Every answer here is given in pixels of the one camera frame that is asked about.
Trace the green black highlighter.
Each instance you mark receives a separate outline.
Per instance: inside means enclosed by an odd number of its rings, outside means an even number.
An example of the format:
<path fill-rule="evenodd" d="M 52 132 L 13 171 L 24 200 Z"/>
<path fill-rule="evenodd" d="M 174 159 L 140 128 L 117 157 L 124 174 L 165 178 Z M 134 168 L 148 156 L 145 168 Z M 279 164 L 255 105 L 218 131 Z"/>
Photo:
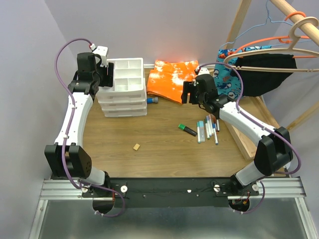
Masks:
<path fill-rule="evenodd" d="M 185 126 L 183 124 L 179 124 L 178 128 L 183 130 L 183 131 L 185 131 L 185 132 L 187 132 L 188 134 L 190 134 L 192 136 L 197 136 L 197 132 L 196 131 L 192 130 L 191 128 L 189 128 L 189 127 L 187 127 L 187 126 Z"/>

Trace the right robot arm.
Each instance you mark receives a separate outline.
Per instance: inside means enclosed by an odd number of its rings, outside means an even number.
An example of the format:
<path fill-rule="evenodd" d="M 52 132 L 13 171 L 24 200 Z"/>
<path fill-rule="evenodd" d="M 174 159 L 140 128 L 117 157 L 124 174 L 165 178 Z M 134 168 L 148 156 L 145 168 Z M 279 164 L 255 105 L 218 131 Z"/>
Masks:
<path fill-rule="evenodd" d="M 241 195 L 249 184 L 274 174 L 293 159 L 288 130 L 258 120 L 229 96 L 218 94 L 210 74 L 198 75 L 193 82 L 185 81 L 181 101 L 199 105 L 217 119 L 233 125 L 257 146 L 253 162 L 230 177 L 227 187 L 233 194 Z"/>

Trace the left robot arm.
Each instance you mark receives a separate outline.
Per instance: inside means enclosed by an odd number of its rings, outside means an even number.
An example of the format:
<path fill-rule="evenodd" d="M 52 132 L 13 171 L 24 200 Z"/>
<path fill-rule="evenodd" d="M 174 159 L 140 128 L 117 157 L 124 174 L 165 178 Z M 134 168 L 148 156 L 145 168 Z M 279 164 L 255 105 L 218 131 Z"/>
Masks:
<path fill-rule="evenodd" d="M 77 55 L 77 71 L 68 85 L 68 107 L 62 128 L 44 155 L 57 178 L 78 178 L 91 184 L 98 196 L 110 193 L 107 172 L 96 169 L 83 149 L 83 133 L 88 113 L 99 87 L 113 86 L 114 64 L 107 63 L 107 51 L 101 47 Z"/>

